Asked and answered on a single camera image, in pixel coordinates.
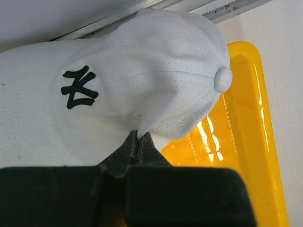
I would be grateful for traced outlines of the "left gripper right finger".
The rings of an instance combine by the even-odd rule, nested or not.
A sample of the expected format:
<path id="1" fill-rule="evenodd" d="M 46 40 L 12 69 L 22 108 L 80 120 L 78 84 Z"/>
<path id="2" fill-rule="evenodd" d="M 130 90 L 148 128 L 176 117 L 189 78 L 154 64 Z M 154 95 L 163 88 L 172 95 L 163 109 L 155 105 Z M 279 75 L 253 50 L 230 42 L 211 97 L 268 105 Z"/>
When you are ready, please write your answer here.
<path id="1" fill-rule="evenodd" d="M 125 174 L 125 221 L 130 227 L 255 227 L 241 176 L 229 168 L 174 167 L 149 133 Z"/>

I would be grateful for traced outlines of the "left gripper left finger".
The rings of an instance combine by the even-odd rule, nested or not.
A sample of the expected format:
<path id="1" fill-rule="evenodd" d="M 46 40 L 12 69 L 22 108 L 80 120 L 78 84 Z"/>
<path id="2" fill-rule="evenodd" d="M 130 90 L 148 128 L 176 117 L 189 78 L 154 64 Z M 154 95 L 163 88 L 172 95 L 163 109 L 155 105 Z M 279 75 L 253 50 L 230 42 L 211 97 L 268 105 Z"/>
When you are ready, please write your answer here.
<path id="1" fill-rule="evenodd" d="M 3 227 L 98 227 L 125 201 L 123 175 L 138 146 L 132 131 L 95 166 L 13 166 L 0 170 Z"/>

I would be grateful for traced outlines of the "white NY baseball cap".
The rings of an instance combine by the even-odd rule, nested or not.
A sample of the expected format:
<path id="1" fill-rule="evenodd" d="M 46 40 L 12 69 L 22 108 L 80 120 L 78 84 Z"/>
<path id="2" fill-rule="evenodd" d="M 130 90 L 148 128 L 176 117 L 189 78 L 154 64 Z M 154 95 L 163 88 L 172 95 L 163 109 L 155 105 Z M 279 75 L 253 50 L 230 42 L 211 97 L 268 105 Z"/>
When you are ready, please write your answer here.
<path id="1" fill-rule="evenodd" d="M 232 83 L 219 29 L 171 11 L 105 37 L 0 55 L 0 165 L 96 165 L 131 131 L 157 150 L 189 134 Z"/>

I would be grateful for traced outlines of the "yellow plastic tray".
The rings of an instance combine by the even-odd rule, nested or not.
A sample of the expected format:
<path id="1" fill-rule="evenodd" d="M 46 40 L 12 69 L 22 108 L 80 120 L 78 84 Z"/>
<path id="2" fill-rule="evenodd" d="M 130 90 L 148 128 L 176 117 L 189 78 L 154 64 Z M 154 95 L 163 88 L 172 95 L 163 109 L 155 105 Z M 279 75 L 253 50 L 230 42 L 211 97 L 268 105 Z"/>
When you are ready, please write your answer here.
<path id="1" fill-rule="evenodd" d="M 174 166 L 227 167 L 243 178 L 260 227 L 289 226 L 260 54 L 228 45 L 232 85 L 213 110 L 162 155 Z"/>

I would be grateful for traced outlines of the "aluminium front rail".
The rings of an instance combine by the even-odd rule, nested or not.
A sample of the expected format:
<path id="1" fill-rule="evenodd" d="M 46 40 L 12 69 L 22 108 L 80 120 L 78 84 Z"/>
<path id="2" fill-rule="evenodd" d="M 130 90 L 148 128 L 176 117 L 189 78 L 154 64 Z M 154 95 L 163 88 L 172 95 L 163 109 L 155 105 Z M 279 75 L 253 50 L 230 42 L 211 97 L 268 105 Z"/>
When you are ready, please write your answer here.
<path id="1" fill-rule="evenodd" d="M 143 21 L 143 26 L 148 26 L 151 21 L 146 19 L 145 15 L 156 13 L 161 16 L 162 14 L 158 12 L 160 10 L 174 11 L 177 14 L 186 14 L 188 12 L 198 14 L 218 24 L 268 2 L 268 0 L 145 0 L 142 3 L 54 38 L 53 41 L 107 36 L 122 24 L 136 17 Z"/>

